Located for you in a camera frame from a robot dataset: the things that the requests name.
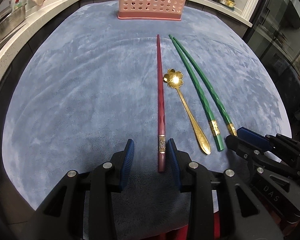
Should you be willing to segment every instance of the table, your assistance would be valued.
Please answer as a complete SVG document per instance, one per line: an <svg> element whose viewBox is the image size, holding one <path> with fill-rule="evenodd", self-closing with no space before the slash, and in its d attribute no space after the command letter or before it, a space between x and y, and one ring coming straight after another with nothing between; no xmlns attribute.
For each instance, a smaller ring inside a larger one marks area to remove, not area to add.
<svg viewBox="0 0 300 240"><path fill-rule="evenodd" d="M291 136L280 96L249 47L221 20L184 8L181 22L118 20L118 2L86 5L40 46L13 94L2 158L9 178L35 209L69 170L91 171L129 138L135 157L128 186L113 194L119 239L139 239L187 224L190 195L174 185L170 167L157 169L157 61L184 73L181 91L211 143L199 149L175 90L164 86L166 137L213 171L231 167L248 178L244 160L217 152L204 110L168 34L183 44L213 84L236 128ZM226 125L201 82L221 135Z"/></svg>

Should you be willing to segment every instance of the white countertop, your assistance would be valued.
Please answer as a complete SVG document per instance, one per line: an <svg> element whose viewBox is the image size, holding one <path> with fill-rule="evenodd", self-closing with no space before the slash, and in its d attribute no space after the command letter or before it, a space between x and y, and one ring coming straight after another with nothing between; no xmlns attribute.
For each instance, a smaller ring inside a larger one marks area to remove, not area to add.
<svg viewBox="0 0 300 240"><path fill-rule="evenodd" d="M26 24L0 50L0 80L7 68L29 39L58 13L79 0L46 0L41 8L35 6L26 12ZM238 13L211 0L189 0L209 6L251 27L252 24Z"/></svg>

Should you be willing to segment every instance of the metal screw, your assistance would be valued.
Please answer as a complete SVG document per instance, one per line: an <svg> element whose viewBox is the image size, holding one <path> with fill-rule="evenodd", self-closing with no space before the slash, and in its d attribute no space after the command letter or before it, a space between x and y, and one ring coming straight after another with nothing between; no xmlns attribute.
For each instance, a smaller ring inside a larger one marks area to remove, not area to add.
<svg viewBox="0 0 300 240"><path fill-rule="evenodd" d="M68 177L74 177L75 175L77 175L76 171L68 171L67 173Z"/></svg>
<svg viewBox="0 0 300 240"><path fill-rule="evenodd" d="M257 168L257 172L259 172L260 174L262 174L264 172L263 168L259 167Z"/></svg>
<svg viewBox="0 0 300 240"><path fill-rule="evenodd" d="M226 175L229 177L232 177L234 175L234 171L233 170L226 170Z"/></svg>
<svg viewBox="0 0 300 240"><path fill-rule="evenodd" d="M199 164L196 163L196 162L190 162L190 163L189 163L189 167L190 167L190 168L193 168L193 169L196 169L196 168L199 167Z"/></svg>
<svg viewBox="0 0 300 240"><path fill-rule="evenodd" d="M104 164L102 165L102 167L104 167L105 169L109 169L109 168L112 167L112 163L104 163Z"/></svg>

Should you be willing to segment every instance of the glass door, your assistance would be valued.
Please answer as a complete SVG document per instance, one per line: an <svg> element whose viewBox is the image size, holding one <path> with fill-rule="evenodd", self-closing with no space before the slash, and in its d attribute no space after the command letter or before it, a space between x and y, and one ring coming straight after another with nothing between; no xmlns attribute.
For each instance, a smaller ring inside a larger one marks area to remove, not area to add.
<svg viewBox="0 0 300 240"><path fill-rule="evenodd" d="M245 42L272 78L291 123L300 121L300 2L266 0Z"/></svg>

